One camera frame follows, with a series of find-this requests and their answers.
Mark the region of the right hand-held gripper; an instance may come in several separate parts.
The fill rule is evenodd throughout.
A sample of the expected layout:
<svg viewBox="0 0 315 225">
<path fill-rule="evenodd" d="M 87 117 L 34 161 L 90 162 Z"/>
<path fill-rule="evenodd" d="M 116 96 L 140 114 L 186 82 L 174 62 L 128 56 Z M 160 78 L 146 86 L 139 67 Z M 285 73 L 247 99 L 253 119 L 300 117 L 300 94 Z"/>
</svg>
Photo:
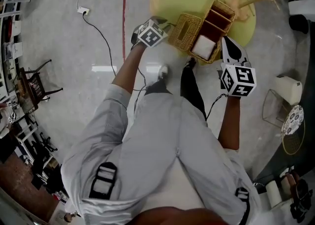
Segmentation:
<svg viewBox="0 0 315 225">
<path fill-rule="evenodd" d="M 256 88 L 256 72 L 245 49 L 228 36 L 221 39 L 220 88 L 228 96 L 249 96 Z"/>
</svg>

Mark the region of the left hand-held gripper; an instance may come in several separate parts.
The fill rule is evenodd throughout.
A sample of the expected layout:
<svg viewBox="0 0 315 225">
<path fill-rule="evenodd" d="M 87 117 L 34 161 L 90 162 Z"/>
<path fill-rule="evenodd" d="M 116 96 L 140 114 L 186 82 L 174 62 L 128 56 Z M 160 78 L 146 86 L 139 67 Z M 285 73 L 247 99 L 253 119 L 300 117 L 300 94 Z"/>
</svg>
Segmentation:
<svg viewBox="0 0 315 225">
<path fill-rule="evenodd" d="M 143 43 L 146 47 L 155 47 L 168 37 L 168 32 L 171 25 L 168 20 L 152 16 L 145 23 L 137 26 L 131 36 L 131 43 L 135 46 L 138 43 Z"/>
</svg>

